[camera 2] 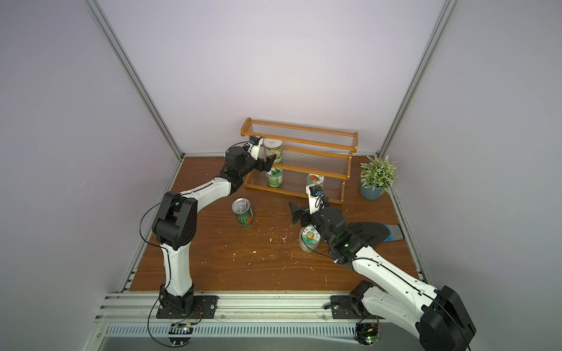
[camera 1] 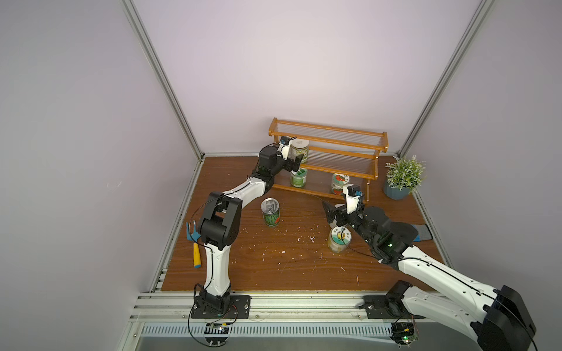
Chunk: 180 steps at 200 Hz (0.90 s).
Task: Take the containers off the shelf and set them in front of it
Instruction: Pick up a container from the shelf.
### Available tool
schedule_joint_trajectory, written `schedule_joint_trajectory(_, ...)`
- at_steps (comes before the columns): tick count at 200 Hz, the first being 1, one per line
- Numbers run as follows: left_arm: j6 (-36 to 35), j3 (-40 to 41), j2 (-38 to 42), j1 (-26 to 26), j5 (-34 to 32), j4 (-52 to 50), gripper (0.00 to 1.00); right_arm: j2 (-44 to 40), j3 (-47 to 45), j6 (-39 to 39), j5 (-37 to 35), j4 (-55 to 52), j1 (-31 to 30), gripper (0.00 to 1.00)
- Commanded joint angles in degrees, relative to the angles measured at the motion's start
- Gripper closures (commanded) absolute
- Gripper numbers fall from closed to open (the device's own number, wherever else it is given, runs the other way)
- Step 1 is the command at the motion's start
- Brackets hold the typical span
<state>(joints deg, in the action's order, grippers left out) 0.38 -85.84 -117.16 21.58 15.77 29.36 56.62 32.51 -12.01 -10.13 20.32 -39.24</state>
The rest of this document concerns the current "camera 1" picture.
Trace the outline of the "white black seed can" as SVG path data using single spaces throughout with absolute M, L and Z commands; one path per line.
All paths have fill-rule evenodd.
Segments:
M 347 207 L 345 204 L 343 203 L 338 203 L 334 205 L 335 210 L 332 212 L 333 214 L 333 220 L 329 223 L 330 228 L 337 228 L 339 227 L 338 225 L 338 218 L 340 217 L 340 215 L 342 214 L 342 211 L 346 211 Z

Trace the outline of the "yellow green lidded seed jar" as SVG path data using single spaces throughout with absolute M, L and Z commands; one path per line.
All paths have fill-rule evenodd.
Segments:
M 351 243 L 352 235 L 346 227 L 334 227 L 328 237 L 328 248 L 333 253 L 341 253 Z

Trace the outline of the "white green seed can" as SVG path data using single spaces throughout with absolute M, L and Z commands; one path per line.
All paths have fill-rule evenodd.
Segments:
M 296 138 L 291 141 L 291 157 L 296 159 L 298 156 L 302 156 L 301 164 L 308 161 L 309 156 L 309 140 Z

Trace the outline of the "strawberry seed can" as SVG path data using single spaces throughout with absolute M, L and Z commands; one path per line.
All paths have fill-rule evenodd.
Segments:
M 334 173 L 332 174 L 331 180 L 331 190 L 332 193 L 335 195 L 341 195 L 345 189 L 345 187 L 350 182 L 350 176 L 341 174 L 341 173 Z

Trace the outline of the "watermelon seed can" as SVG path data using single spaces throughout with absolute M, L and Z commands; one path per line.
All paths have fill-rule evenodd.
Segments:
M 264 222 L 269 227 L 275 227 L 280 222 L 280 205 L 276 199 L 267 198 L 261 203 Z

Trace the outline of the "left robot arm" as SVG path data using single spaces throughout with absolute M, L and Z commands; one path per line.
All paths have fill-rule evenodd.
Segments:
M 241 213 L 253 200 L 264 196 L 275 184 L 276 175 L 298 171 L 302 157 L 290 158 L 292 137 L 263 147 L 257 164 L 247 179 L 226 192 L 213 192 L 204 204 L 197 231 L 206 253 L 206 281 L 200 288 L 200 307 L 225 314 L 231 305 L 231 281 L 228 276 L 231 246 L 241 224 Z

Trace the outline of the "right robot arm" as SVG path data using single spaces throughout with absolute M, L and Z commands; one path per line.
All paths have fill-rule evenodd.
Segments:
M 537 346 L 537 328 L 518 291 L 478 282 L 433 259 L 414 245 L 418 231 L 413 225 L 393 222 L 378 207 L 322 205 L 327 222 L 350 227 L 379 263 L 439 293 L 424 292 L 408 282 L 396 283 L 386 298 L 398 317 L 426 317 L 464 334 L 481 350 L 528 350 Z

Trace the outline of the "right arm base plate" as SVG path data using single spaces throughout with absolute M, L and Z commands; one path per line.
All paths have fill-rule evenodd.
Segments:
M 410 319 L 402 295 L 365 295 L 357 309 L 364 310 L 368 319 Z

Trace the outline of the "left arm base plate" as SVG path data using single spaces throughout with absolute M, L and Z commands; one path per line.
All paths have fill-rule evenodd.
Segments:
M 248 319 L 251 307 L 250 295 L 196 296 L 190 317 L 193 319 Z

